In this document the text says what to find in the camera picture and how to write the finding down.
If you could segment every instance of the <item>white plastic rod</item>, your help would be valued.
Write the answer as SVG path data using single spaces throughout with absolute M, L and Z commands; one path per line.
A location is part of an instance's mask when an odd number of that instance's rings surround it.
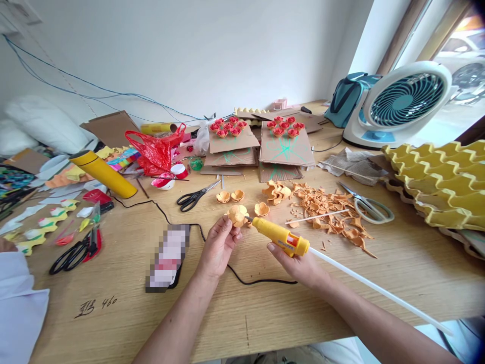
M 325 254 L 319 252 L 318 250 L 315 250 L 312 247 L 310 247 L 310 251 L 313 254 L 315 254 L 317 257 L 322 258 L 323 260 L 325 260 L 327 263 L 330 263 L 334 267 L 337 267 L 341 271 L 347 273 L 351 277 L 353 277 L 353 278 L 357 279 L 358 281 L 362 282 L 367 287 L 372 288 L 374 291 L 379 292 L 384 297 L 387 297 L 391 301 L 394 301 L 395 303 L 397 303 L 399 306 L 404 307 L 405 309 L 407 309 L 408 311 L 412 312 L 416 316 L 422 318 L 427 323 L 430 323 L 431 325 L 433 325 L 434 327 L 436 327 L 438 330 L 443 331 L 445 334 L 447 334 L 449 336 L 453 336 L 453 332 L 450 329 L 448 329 L 447 327 L 445 327 L 444 325 L 442 325 L 441 323 L 439 323 L 438 321 L 436 321 L 435 319 L 433 319 L 431 316 L 427 315 L 423 311 L 421 311 L 421 310 L 417 309 L 416 307 L 410 305 L 406 301 L 403 301 L 398 296 L 395 296 L 391 292 L 386 291 L 384 288 L 378 286 L 377 284 L 371 282 L 370 280 L 368 280 L 368 279 L 362 277 L 361 275 L 355 273 L 353 270 L 348 269 L 345 265 L 340 264 L 339 262 L 333 260 L 332 258 L 330 258 L 330 257 L 326 256 Z
M 319 217 L 323 217 L 323 216 L 335 215 L 335 214 L 339 214 L 339 213 L 346 212 L 346 211 L 348 211 L 348 210 L 342 210 L 342 211 L 336 211 L 336 212 L 329 212 L 328 214 L 323 214 L 323 215 L 318 215 L 318 216 L 310 216 L 310 217 L 307 217 L 307 218 L 304 218 L 304 219 L 300 219 L 300 220 L 295 220 L 295 221 L 288 221 L 288 222 L 285 222 L 284 224 L 285 225 L 288 225 L 288 224 L 291 224 L 291 223 L 294 223 L 294 222 L 301 222 L 301 221 L 311 220 L 313 218 L 319 218 Z

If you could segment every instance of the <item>blue wire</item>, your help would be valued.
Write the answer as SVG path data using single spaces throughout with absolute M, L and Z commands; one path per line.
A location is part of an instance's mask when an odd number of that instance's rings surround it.
M 141 95 L 141 94 L 131 94 L 131 93 L 119 93 L 119 92 L 112 91 L 112 90 L 107 89 L 107 88 L 100 87 L 100 86 L 98 86 L 98 85 L 96 85 L 96 84 L 94 84 L 94 83 L 91 83 L 91 82 L 89 82 L 89 81 L 86 81 L 86 80 L 84 80 L 84 79 L 82 79 L 82 78 L 80 78 L 80 77 L 77 77 L 77 76 L 75 76 L 75 75 L 73 75 L 73 74 L 69 73 L 69 72 L 66 72 L 66 71 L 64 71 L 64 70 L 62 70 L 62 69 L 60 69 L 60 68 L 57 68 L 56 66 L 54 66 L 54 65 L 52 65 L 52 64 L 50 64 L 50 63 L 48 63 L 48 62 L 44 61 L 43 59 L 41 59 L 41 58 L 39 58 L 39 57 L 37 57 L 37 56 L 33 55 L 32 53 L 30 53 L 30 52 L 28 52 L 28 51 L 24 50 L 23 48 L 19 47 L 19 46 L 18 46 L 18 45 L 16 45 L 15 43 L 13 43 L 13 42 L 12 42 L 10 39 L 8 39 L 8 37 L 7 37 L 6 35 L 4 35 L 4 38 L 5 38 L 5 40 L 7 41 L 7 43 L 9 44 L 10 48 L 12 48 L 12 50 L 15 52 L 15 54 L 17 55 L 17 57 L 19 58 L 19 60 L 21 60 L 21 62 L 25 62 L 25 61 L 23 61 L 22 57 L 19 55 L 19 53 L 16 51 L 16 49 L 14 49 L 14 47 L 16 47 L 16 48 L 20 49 L 21 51 L 23 51 L 23 52 L 25 52 L 26 54 L 30 55 L 31 57 L 33 57 L 33 58 L 37 59 L 38 61 L 41 61 L 42 63 L 44 63 L 44 64 L 46 64 L 46 65 L 48 65 L 48 66 L 50 66 L 50 67 L 52 67 L 52 68 L 55 68 L 56 70 L 58 70 L 58 71 L 60 71 L 60 72 L 62 72 L 62 73 L 64 73 L 64 74 L 67 74 L 67 75 L 69 75 L 69 76 L 71 76 L 71 77 L 74 77 L 74 78 L 76 78 L 76 79 L 80 80 L 80 81 L 83 81 L 83 82 L 85 82 L 85 83 L 88 83 L 88 84 L 90 84 L 90 85 L 92 85 L 92 86 L 94 86 L 94 87 L 96 87 L 96 88 L 99 88 L 99 89 L 102 89 L 102 90 L 104 90 L 104 91 L 111 92 L 111 93 L 115 94 L 115 95 L 112 95 L 112 96 L 107 96 L 107 97 L 91 97 L 91 96 L 87 96 L 87 95 L 81 95 L 82 97 L 86 97 L 87 99 L 91 99 L 91 100 L 97 100 L 97 101 L 99 101 L 98 99 L 108 99 L 108 98 L 112 98 L 112 97 L 116 97 L 116 96 L 135 96 L 135 97 L 138 97 L 138 98 L 140 98 L 140 99 L 142 99 L 142 100 L 145 100 L 145 101 L 148 101 L 148 102 L 151 102 L 151 103 L 154 103 L 154 104 L 156 104 L 156 105 L 159 105 L 159 106 L 163 107 L 163 108 L 165 109 L 165 111 L 167 111 L 167 112 L 168 112 L 168 114 L 169 114 L 171 117 L 173 117 L 175 120 L 177 120 L 178 122 L 182 122 L 182 121 L 180 121 L 180 120 L 178 120 L 176 117 L 174 117 L 174 116 L 173 116 L 173 115 L 172 115 L 172 114 L 171 114 L 171 113 L 170 113 L 170 112 L 169 112 L 167 109 L 173 110 L 173 111 L 175 111 L 175 112 L 176 112 L 176 113 L 178 113 L 178 114 L 181 114 L 181 115 L 184 115 L 184 116 L 188 116 L 188 117 L 193 118 L 193 120 L 189 120 L 189 121 L 185 121 L 185 122 L 191 122 L 191 121 L 196 121 L 196 120 L 204 120 L 204 118 L 196 118 L 195 116 L 192 116 L 192 115 L 189 115 L 189 114 L 182 113 L 182 112 L 180 112 L 180 111 L 178 111 L 178 110 L 175 110 L 175 109 L 173 109 L 173 108 L 171 108 L 171 107 L 169 107 L 169 106 L 163 105 L 163 104 L 161 104 L 161 103 L 159 103 L 159 102 L 157 102 L 157 101 L 155 101 L 155 100 L 153 100 L 153 99 L 151 99 L 151 98 L 149 98 L 148 96 L 145 96 L 145 95 Z M 63 90 L 63 91 L 66 91 L 66 92 L 70 92 L 70 91 L 65 90 L 65 89 L 63 89 L 63 88 L 60 88 L 60 87 L 54 86 L 54 85 L 52 85 L 52 84 L 50 84 L 50 83 L 46 82 L 45 80 L 40 80 L 40 81 L 42 81 L 42 82 L 44 82 L 44 83 L 46 83 L 46 84 L 48 84 L 48 85 L 50 85 L 50 86 L 52 86 L 52 87 L 58 88 L 58 89 L 60 89 L 60 90 Z M 105 105 L 107 105 L 107 106 L 111 107 L 111 108 L 112 108 L 112 109 L 114 109 L 114 110 L 117 110 L 117 109 L 113 108 L 112 106 L 110 106 L 110 105 L 108 105 L 108 104 L 105 104 Z

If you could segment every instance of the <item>white wall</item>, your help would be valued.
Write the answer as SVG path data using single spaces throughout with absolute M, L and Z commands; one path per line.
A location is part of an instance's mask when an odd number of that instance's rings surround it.
M 411 0 L 374 0 L 349 73 L 377 72 Z
M 330 98 L 333 88 L 328 85 L 335 64 L 341 62 L 338 51 L 347 52 L 344 33 L 354 28 L 349 38 L 361 34 L 366 13 L 359 9 L 372 0 L 30 3 L 43 23 L 29 29 L 58 67 L 103 87 L 145 94 L 201 117 L 214 111 L 223 116 L 235 106 L 265 108 L 280 97 L 290 104 Z M 12 40 L 46 58 L 31 39 Z M 23 56 L 39 75 L 69 89 L 57 71 Z M 0 67 L 0 118 L 8 100 L 25 94 L 44 96 L 78 124 L 95 116 L 78 96 L 28 75 L 3 39 Z M 108 95 L 69 81 L 78 92 Z M 144 101 L 104 101 L 146 119 L 173 121 L 162 108 Z M 97 116 L 113 112 L 95 101 L 86 102 Z

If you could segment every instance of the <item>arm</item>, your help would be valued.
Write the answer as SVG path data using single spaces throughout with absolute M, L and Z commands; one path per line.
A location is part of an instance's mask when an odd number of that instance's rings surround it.
M 182 294 L 136 355 L 133 364 L 188 363 L 202 319 L 224 273 L 240 228 L 227 216 L 209 230 L 199 265 Z
M 290 258 L 277 245 L 268 249 L 295 280 L 314 290 L 351 327 L 382 363 L 460 363 L 411 325 L 370 303 L 324 271 L 312 254 Z

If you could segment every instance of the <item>white fan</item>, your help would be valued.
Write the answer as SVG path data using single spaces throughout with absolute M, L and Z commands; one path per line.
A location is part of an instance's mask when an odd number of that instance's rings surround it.
M 351 145 L 396 148 L 418 133 L 450 99 L 451 73 L 436 62 L 398 68 L 364 90 L 343 138 Z

